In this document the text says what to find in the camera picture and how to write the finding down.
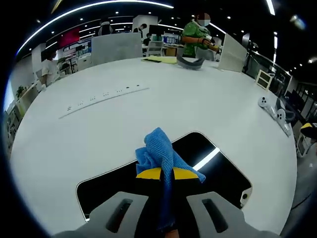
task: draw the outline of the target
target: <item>black tablet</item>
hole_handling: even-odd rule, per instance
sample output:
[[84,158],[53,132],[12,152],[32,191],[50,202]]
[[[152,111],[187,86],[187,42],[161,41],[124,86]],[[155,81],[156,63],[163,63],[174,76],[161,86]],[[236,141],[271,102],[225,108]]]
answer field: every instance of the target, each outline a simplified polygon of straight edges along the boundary
[[[234,164],[207,137],[190,132],[172,143],[180,157],[206,176],[203,193],[215,191],[234,206],[248,201],[252,185]],[[119,191],[133,193],[137,161],[77,185],[77,198],[85,218]]]

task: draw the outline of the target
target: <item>green shirt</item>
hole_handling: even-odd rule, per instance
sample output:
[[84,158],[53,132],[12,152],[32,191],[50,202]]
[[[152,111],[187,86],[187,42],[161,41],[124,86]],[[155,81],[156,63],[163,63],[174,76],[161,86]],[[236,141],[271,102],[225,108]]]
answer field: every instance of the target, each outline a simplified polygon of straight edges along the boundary
[[[183,36],[200,38],[207,35],[210,35],[210,32],[208,30],[202,31],[199,28],[199,26],[195,22],[192,22],[192,21],[189,22],[183,30]],[[195,47],[199,47],[204,50],[208,49],[207,46],[201,43],[186,43],[184,47],[184,55],[195,57],[196,56]]]

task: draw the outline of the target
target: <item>floor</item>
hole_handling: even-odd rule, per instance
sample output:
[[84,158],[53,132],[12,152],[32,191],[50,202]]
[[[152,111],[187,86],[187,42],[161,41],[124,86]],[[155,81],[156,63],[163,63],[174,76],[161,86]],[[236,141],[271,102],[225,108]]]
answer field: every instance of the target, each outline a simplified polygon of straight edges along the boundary
[[317,185],[317,155],[316,146],[312,146],[303,159],[297,160],[297,182],[292,209],[282,237],[286,237],[298,223],[310,203],[310,194]]

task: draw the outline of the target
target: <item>yellow stripe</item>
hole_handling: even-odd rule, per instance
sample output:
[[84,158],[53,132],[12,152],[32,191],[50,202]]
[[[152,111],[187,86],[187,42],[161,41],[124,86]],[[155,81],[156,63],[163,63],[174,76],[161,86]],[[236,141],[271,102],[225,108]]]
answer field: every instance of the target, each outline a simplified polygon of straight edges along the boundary
[[175,179],[197,179],[198,176],[189,171],[189,170],[185,170],[185,169],[180,169],[180,168],[173,168],[174,170],[174,177]]
[[142,173],[137,175],[138,179],[157,179],[159,180],[160,172],[162,168],[154,168],[149,170],[144,170]]
[[307,127],[313,127],[310,123],[306,123],[305,125],[302,126],[301,129],[305,129]]

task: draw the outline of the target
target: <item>face mask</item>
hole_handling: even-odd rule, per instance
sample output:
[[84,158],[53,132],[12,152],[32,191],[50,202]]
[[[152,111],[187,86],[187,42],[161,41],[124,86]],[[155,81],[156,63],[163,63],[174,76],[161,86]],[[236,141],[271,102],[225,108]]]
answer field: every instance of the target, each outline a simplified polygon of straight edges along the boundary
[[208,20],[208,19],[198,20],[198,23],[199,23],[201,26],[208,26],[209,23],[210,23],[210,20]]

